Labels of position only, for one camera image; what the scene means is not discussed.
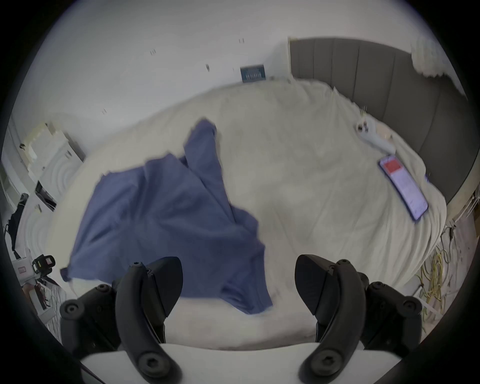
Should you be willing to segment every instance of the white wall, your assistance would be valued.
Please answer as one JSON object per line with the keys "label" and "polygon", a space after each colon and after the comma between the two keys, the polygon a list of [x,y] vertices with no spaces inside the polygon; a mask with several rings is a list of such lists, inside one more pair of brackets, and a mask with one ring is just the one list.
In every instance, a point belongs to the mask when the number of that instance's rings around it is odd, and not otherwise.
{"label": "white wall", "polygon": [[241,66],[287,75],[289,36],[410,51],[419,34],[430,34],[420,17],[388,0],[81,1],[43,43],[13,119],[22,139],[52,122],[88,154],[167,106],[240,81]]}

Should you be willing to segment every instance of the gray upholstered headboard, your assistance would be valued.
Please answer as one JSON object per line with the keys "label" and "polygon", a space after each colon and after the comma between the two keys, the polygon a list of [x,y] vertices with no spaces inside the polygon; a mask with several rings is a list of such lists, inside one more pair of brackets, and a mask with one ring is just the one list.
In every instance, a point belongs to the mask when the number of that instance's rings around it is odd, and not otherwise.
{"label": "gray upholstered headboard", "polygon": [[343,38],[290,42],[292,75],[336,87],[390,126],[420,155],[447,203],[463,184],[480,148],[467,99],[449,78],[426,78],[409,53]]}

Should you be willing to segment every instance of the smartphone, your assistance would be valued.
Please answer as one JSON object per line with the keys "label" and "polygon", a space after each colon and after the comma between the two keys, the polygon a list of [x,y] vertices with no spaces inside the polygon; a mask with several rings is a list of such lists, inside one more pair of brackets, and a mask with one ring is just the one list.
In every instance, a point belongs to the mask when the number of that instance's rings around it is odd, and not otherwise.
{"label": "smartphone", "polygon": [[378,162],[402,198],[412,219],[417,222],[428,209],[428,202],[419,186],[395,155]]}

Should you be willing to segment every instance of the blue shirt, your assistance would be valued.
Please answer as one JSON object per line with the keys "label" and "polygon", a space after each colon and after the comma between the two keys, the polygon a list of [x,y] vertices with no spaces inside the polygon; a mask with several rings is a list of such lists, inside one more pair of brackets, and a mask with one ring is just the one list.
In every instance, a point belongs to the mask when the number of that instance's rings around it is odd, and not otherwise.
{"label": "blue shirt", "polygon": [[272,305],[257,220],[228,202],[215,148],[216,127],[200,121],[184,145],[143,167],[101,178],[75,239],[65,281],[112,282],[129,265],[177,256],[181,295],[221,298],[248,314]]}

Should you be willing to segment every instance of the white bedsheet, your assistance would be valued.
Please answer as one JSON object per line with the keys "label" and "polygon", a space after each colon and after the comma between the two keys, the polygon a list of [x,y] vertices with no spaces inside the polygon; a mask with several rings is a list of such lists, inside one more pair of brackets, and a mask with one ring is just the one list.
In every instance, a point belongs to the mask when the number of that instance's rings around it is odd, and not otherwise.
{"label": "white bedsheet", "polygon": [[202,348],[258,349],[312,341],[315,319],[295,288],[298,255],[349,259],[370,281],[405,284],[428,256],[446,220],[440,192],[420,157],[393,132],[397,155],[423,191],[429,210],[413,223],[377,161],[380,151],[352,126],[359,108],[319,82],[264,81],[213,90],[158,113],[89,156],[57,206],[47,252],[52,277],[82,295],[99,282],[64,283],[83,212],[100,176],[171,151],[181,155],[191,127],[207,117],[233,205],[259,221],[273,307],[246,315],[214,299],[183,299],[166,320],[169,343]]}

